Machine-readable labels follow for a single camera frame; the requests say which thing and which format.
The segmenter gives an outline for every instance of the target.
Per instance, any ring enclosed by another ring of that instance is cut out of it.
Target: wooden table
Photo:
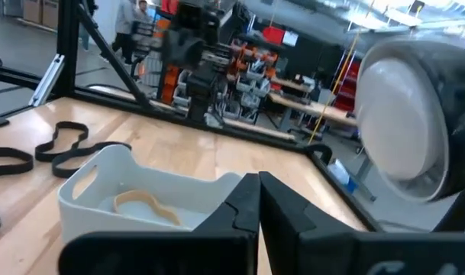
[[[308,87],[308,86],[299,85],[299,84],[297,84],[295,82],[292,82],[292,81],[289,81],[289,80],[279,79],[276,76],[271,78],[271,82],[276,83],[276,84],[280,84],[281,86],[287,86],[287,87],[290,87],[292,89],[297,89],[297,90],[299,90],[301,92],[307,92],[307,93],[310,92],[310,87]]]
[[[325,107],[325,105],[317,102],[311,102],[310,105],[303,105],[292,100],[284,99],[281,95],[274,92],[270,92],[268,96],[275,103],[284,105],[288,109],[294,109],[297,111],[304,112],[308,115],[320,115],[322,111],[324,111]],[[346,111],[342,111],[338,108],[328,106],[325,109],[324,118],[327,120],[336,121],[343,125],[356,126],[356,119],[347,118],[346,115]],[[284,115],[283,119],[289,119],[289,117],[289,115]]]
[[[117,89],[108,88],[108,87],[104,87],[104,86],[92,86],[91,89],[95,89],[95,90],[98,90],[100,92],[108,93],[108,94],[111,94],[111,95],[118,95],[118,96],[124,97],[126,99],[135,100],[135,98],[134,98],[134,96],[132,94],[130,94],[128,92],[120,91],[120,90],[117,90]],[[155,100],[150,100],[149,103],[152,106],[162,108],[162,109],[165,109],[165,110],[176,111],[176,112],[185,112],[185,113],[188,112],[188,109],[186,107],[182,107],[182,106],[173,107],[173,106],[170,106],[170,105],[167,105],[167,104],[164,104],[162,102],[155,101]],[[235,121],[235,120],[232,120],[232,119],[229,119],[229,118],[224,118],[224,123],[226,125],[234,127],[234,128],[240,128],[240,129],[248,130],[248,131],[255,131],[255,132],[259,133],[259,134],[266,134],[266,135],[269,135],[269,136],[272,136],[272,137],[275,137],[275,138],[282,138],[282,139],[285,139],[285,140],[288,140],[288,141],[294,141],[295,140],[295,136],[293,134],[282,133],[281,131],[276,131],[276,130],[268,129],[268,128],[265,128],[265,127],[260,127],[260,126],[257,126],[257,125],[249,125],[247,123],[244,123],[244,122],[241,122],[241,121]]]
[[[317,207],[353,228],[364,230],[344,201],[307,157],[246,141],[198,131],[119,110],[62,98],[23,112],[0,128],[0,147],[34,153],[51,139],[58,121],[88,125],[89,139],[131,144],[136,161],[204,180],[226,172],[270,171]],[[67,150],[78,131],[61,131],[54,152]],[[65,163],[78,167],[86,158]],[[14,163],[0,158],[0,164]],[[63,248],[57,190],[62,179],[52,176],[49,163],[35,163],[33,171],[0,176],[0,275],[54,275]],[[261,237],[259,274],[270,274]]]

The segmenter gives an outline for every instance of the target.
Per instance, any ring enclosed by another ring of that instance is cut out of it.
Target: black metal frame
[[[78,48],[78,30],[81,23],[88,31],[89,35],[96,42],[102,53],[106,55],[110,64],[117,74],[121,77],[127,86],[129,93],[135,97],[135,101],[125,99],[116,95],[109,95],[85,87],[76,86],[76,61]],[[264,134],[252,133],[238,128],[224,126],[223,128],[212,128],[205,124],[190,121],[182,116],[163,112],[153,107],[145,95],[140,92],[135,81],[127,74],[123,65],[118,61],[115,54],[106,44],[105,40],[99,33],[96,23],[86,13],[78,2],[72,0],[60,0],[59,22],[57,29],[57,53],[64,55],[66,64],[61,72],[56,85],[53,88],[49,100],[60,97],[71,97],[74,99],[91,102],[97,105],[105,105],[111,108],[120,109],[126,112],[132,112],[144,115],[149,118],[156,118],[186,127],[196,128],[202,131],[210,131],[216,134],[222,134],[233,138],[240,138],[246,141],[252,141],[258,144],[265,144],[271,147],[277,147],[283,150],[304,154],[313,165],[321,172],[330,186],[342,198],[347,206],[354,212],[355,216],[367,228],[368,231],[383,231],[381,226],[371,217],[363,206],[331,175],[327,170],[326,163],[316,157],[312,147],[299,146],[294,142],[283,139],[270,137]],[[34,76],[29,73],[18,72],[15,70],[0,67],[0,81],[13,83],[19,86],[25,86],[35,89],[40,82],[40,76]],[[24,107],[13,112],[3,114],[3,117],[15,115],[19,112],[26,111],[31,107]]]

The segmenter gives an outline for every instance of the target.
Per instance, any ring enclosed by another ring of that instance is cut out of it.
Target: white round cover
[[[394,180],[425,173],[442,153],[429,96],[415,70],[394,57],[370,65],[358,79],[355,112],[363,144]]]

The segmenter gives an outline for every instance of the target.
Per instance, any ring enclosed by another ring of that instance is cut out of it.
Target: white plastic bin
[[[238,77],[235,87],[240,92],[250,92],[256,85],[256,81],[251,79],[245,79],[244,77]]]
[[[239,102],[226,102],[224,103],[223,114],[225,118],[238,119],[241,114],[241,105]]]
[[[161,53],[152,50],[144,59],[144,75],[140,77],[145,86],[157,87],[159,85],[163,63],[160,60]]]
[[[82,193],[73,190],[93,169],[97,174]],[[216,181],[197,180],[138,165],[125,146],[101,150],[59,189],[63,241],[94,231],[192,231],[206,220],[241,181],[226,173]],[[180,225],[157,216],[142,202],[126,202],[114,210],[117,195],[142,190],[176,213]]]
[[[186,90],[182,89],[181,87],[177,86],[174,89],[173,93],[173,103],[183,107],[189,107],[191,99],[189,96],[186,96]]]
[[[270,89],[271,82],[264,79],[263,81],[256,82],[256,85],[253,87],[253,94],[263,98],[270,93]]]
[[[261,99],[250,93],[243,93],[241,96],[241,105],[247,108],[258,108],[260,106]]]
[[[254,124],[254,121],[256,121],[256,117],[257,112],[248,112],[245,109],[242,109],[241,115],[239,116],[239,121],[252,125]]]
[[[247,78],[248,78],[248,79],[252,79],[252,80],[256,80],[256,81],[262,80],[263,77],[264,77],[264,73],[265,73],[266,67],[263,66],[263,69],[262,69],[260,72],[256,73],[256,72],[253,72],[253,71],[251,70],[251,67],[252,67],[252,66],[253,66],[253,64],[250,63],[249,66],[247,67],[247,73],[246,73]]]
[[[186,80],[191,73],[188,70],[183,70],[178,76],[178,87],[186,90]]]
[[[217,100],[221,101],[222,99],[224,99],[224,96],[227,95],[227,91],[228,91],[228,83],[225,83],[222,90],[217,93]]]

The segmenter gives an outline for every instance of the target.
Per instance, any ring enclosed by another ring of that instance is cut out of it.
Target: monitor
[[[285,35],[283,36],[283,43],[288,46],[294,47],[296,45],[296,41],[299,39],[299,35],[292,32],[292,31],[285,31]]]

